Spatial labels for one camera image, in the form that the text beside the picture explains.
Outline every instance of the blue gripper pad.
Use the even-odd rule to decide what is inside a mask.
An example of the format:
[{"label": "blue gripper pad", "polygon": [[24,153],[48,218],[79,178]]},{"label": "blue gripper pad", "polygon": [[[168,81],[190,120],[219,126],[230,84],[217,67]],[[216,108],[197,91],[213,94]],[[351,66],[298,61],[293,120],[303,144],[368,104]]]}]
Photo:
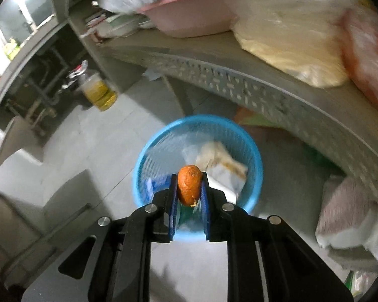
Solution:
[{"label": "blue gripper pad", "polygon": [[207,199],[207,190],[206,184],[204,180],[202,181],[202,191],[200,192],[200,201],[202,203],[202,220],[203,220],[203,228],[204,233],[206,235],[206,239],[209,240],[210,237],[210,212],[209,212],[209,202]]},{"label": "blue gripper pad", "polygon": [[178,211],[178,193],[177,193],[177,188],[178,188],[178,179],[175,177],[175,181],[171,181],[171,187],[172,189],[172,206],[171,206],[171,212],[169,214],[169,239],[172,240],[174,235],[175,235],[175,230],[176,230],[176,212]]}]

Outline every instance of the metal screw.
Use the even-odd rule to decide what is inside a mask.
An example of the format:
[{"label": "metal screw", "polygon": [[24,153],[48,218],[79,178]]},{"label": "metal screw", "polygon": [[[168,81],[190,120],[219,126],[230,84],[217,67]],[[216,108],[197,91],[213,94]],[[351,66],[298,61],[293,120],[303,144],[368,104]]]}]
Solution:
[{"label": "metal screw", "polygon": [[270,221],[270,223],[271,223],[272,225],[280,225],[280,223],[281,223],[281,218],[278,217],[278,216],[271,216],[271,217],[269,218],[269,221]]},{"label": "metal screw", "polygon": [[101,227],[108,226],[110,224],[111,220],[108,217],[102,217],[98,220],[98,225]]},{"label": "metal screw", "polygon": [[153,212],[156,212],[157,211],[157,206],[154,205],[154,204],[149,204],[149,205],[146,205],[144,210],[148,213],[153,213]]},{"label": "metal screw", "polygon": [[234,205],[232,203],[224,203],[223,204],[223,210],[230,212],[230,211],[234,210]]}]

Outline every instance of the yellow liquid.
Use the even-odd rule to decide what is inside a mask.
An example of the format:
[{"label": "yellow liquid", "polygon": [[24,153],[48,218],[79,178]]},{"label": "yellow liquid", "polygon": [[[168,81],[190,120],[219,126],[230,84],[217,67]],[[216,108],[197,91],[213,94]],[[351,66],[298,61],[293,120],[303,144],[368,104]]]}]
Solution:
[{"label": "yellow liquid", "polygon": [[82,88],[87,99],[100,111],[108,110],[118,98],[116,93],[101,80]]}]

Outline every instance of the red bag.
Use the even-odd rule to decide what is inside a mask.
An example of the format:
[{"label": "red bag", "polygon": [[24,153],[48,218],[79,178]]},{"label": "red bag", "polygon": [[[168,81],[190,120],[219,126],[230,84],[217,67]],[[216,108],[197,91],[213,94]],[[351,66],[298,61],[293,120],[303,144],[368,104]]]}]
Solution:
[{"label": "red bag", "polygon": [[365,7],[347,10],[341,27],[346,71],[365,96],[378,106],[378,12]]}]

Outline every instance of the metal shelf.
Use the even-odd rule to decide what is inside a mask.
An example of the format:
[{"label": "metal shelf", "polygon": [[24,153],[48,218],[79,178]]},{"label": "metal shelf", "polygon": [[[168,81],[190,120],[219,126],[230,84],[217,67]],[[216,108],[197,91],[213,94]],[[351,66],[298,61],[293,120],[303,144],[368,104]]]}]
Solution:
[{"label": "metal shelf", "polygon": [[310,87],[242,50],[231,32],[175,39],[144,30],[100,50],[263,114],[359,178],[378,201],[378,111],[352,83]]},{"label": "metal shelf", "polygon": [[23,43],[20,52],[17,53],[0,78],[0,103],[27,62],[65,25],[67,25],[67,22],[59,23],[56,17],[52,16],[41,24],[38,31]]},{"label": "metal shelf", "polygon": [[102,50],[92,41],[90,37],[81,38],[80,35],[85,33],[85,18],[98,12],[98,8],[91,5],[92,0],[83,0],[76,4],[69,12],[69,24],[73,31],[77,34],[83,46],[87,49],[90,56],[97,63],[101,72],[108,78],[113,88],[118,92],[123,92],[133,85],[144,72],[144,69],[139,66],[132,66],[128,63],[120,62],[107,54],[102,53]]}]

